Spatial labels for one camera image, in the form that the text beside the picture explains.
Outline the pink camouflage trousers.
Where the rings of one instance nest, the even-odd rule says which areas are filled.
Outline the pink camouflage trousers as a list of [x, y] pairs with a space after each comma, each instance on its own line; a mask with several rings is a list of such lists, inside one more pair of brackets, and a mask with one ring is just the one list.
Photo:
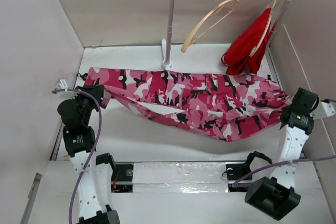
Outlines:
[[167, 126], [233, 142], [276, 125], [292, 96], [260, 76], [133, 69], [89, 69], [84, 86], [104, 86], [132, 113]]

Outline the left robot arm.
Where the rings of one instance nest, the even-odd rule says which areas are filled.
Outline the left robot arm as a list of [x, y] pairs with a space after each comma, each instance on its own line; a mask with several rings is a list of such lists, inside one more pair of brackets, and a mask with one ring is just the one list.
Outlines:
[[62, 101], [57, 112], [62, 137], [77, 180], [71, 195], [69, 223], [120, 223], [109, 199], [118, 170], [110, 153], [97, 154], [102, 129], [104, 86], [64, 89], [76, 96]]

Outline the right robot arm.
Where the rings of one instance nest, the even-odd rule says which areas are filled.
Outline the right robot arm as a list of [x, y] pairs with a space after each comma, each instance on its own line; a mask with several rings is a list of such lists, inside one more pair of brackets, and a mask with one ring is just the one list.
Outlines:
[[317, 94], [299, 88], [291, 103], [282, 109], [279, 145], [273, 167], [268, 175], [249, 186], [245, 203], [253, 206], [274, 220], [281, 220], [300, 203], [295, 192], [297, 162], [304, 144], [312, 133], [314, 119], [310, 115], [317, 108]]

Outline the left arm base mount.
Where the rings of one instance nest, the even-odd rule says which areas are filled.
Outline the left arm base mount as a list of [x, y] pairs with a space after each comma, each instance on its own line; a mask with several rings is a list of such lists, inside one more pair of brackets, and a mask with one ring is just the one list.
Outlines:
[[116, 163], [111, 154], [105, 153], [96, 157], [96, 165], [109, 165], [112, 169], [110, 175], [112, 193], [133, 192], [133, 163]]

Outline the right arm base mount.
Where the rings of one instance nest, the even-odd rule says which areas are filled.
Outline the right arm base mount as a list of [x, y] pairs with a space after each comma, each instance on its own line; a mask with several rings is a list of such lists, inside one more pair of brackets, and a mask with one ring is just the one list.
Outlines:
[[233, 187], [232, 184], [236, 180], [240, 179], [244, 175], [251, 172], [250, 166], [255, 158], [260, 158], [268, 164], [272, 164], [272, 159], [261, 152], [254, 151], [249, 153], [245, 161], [226, 162], [225, 170], [222, 173], [222, 177], [228, 181], [228, 192], [246, 192], [253, 176], [250, 175], [245, 179], [247, 186]]

